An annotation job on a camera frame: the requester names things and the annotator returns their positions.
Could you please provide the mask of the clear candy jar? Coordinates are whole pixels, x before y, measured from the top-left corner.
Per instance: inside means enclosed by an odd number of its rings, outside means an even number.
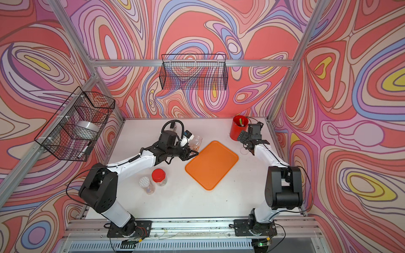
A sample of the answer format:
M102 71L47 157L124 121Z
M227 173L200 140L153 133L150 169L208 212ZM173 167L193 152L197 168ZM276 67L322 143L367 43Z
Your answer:
M188 145L191 150L199 152L200 146L202 144L202 137L193 135L191 140L188 142Z

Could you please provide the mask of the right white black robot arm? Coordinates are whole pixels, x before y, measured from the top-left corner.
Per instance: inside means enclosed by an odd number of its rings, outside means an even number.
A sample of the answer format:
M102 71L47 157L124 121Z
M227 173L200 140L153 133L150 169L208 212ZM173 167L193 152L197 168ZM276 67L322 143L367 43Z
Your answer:
M280 213L289 213L303 204L302 173L283 161L272 149L267 140L262 139L263 123L251 123L242 131L237 140L267 168L264 189L264 202L249 214L247 231L261 236L268 229L275 229L274 219Z

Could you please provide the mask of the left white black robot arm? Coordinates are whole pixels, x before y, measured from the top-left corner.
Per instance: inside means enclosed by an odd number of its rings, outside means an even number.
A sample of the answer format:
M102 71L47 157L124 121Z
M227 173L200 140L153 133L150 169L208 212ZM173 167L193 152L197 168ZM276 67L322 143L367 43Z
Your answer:
M198 156L191 145L197 137L186 131L181 137L177 133L164 130L153 145L142 148L140 153L125 161L114 164L94 165L79 190L79 197L94 211L111 222L122 237L132 237L136 231L136 221L117 200L118 185L125 179L162 162L169 164L178 157L187 161Z

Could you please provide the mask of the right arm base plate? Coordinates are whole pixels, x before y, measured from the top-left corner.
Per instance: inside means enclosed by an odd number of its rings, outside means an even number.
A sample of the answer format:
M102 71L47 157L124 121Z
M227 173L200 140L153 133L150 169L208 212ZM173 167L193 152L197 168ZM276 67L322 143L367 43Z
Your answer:
M277 236L276 225L272 223L256 223L248 219L234 219L231 223L237 237L247 236Z

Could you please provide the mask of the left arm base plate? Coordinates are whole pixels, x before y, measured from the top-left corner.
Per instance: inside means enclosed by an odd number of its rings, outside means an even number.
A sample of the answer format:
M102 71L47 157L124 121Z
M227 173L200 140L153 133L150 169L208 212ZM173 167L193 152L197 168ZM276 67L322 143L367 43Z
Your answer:
M152 223L151 220L135 220L129 221L129 223L122 228L114 223L110 223L107 237L145 239L150 236Z

